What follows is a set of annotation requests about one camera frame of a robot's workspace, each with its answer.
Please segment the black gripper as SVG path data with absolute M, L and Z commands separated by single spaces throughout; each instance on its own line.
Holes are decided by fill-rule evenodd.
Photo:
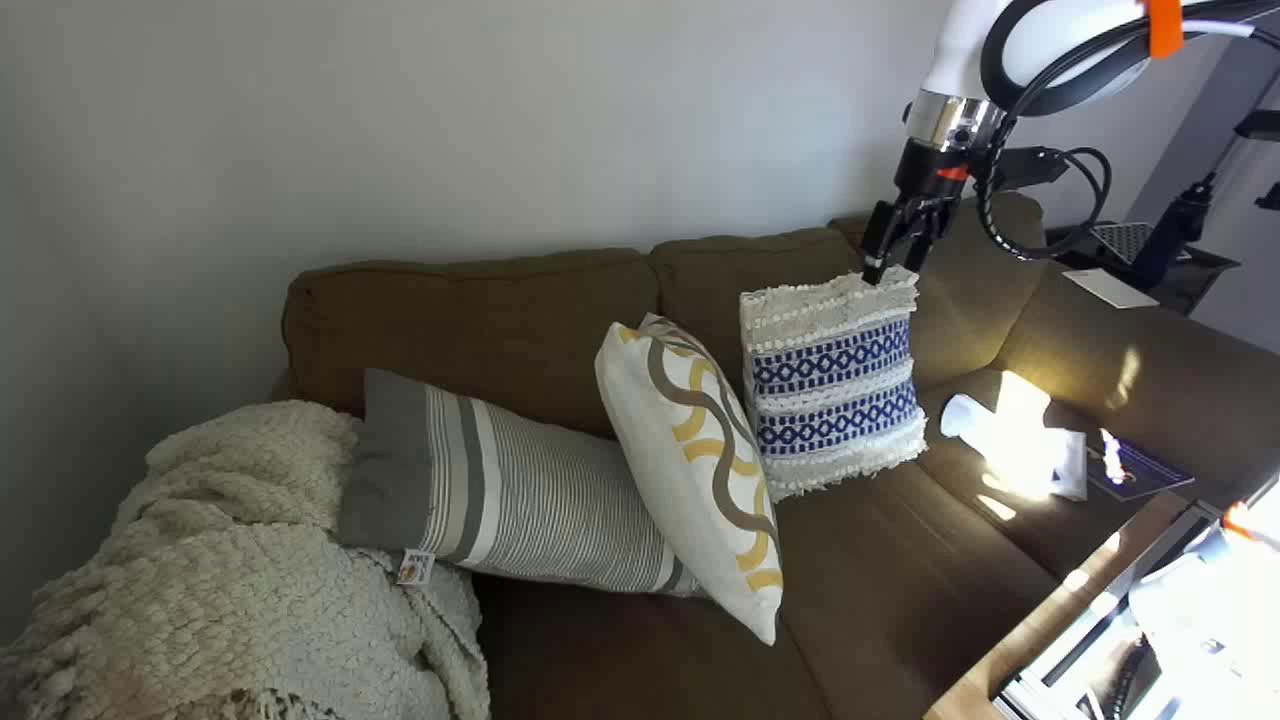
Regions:
M 921 270 L 933 243 L 940 241 L 952 206 L 969 185 L 969 156 L 940 153 L 907 139 L 894 163 L 894 201 L 878 201 L 861 235 L 861 268 L 864 279 L 874 285 L 884 277 L 889 249 L 894 241 L 894 214 L 907 226 L 902 268 Z

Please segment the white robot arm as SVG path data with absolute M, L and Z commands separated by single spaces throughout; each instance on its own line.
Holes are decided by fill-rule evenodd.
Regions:
M 933 69 L 902 108 L 894 195 L 872 206 L 861 235 L 864 279 L 921 270 L 976 186 L 984 235 L 1015 259 L 1048 259 L 1065 241 L 1029 249 L 996 226 L 993 191 L 1009 137 L 1022 116 L 1053 116 L 1122 87 L 1146 58 L 1170 58 L 1188 38 L 1228 34 L 1276 45 L 1263 16 L 1280 0 L 952 0 Z

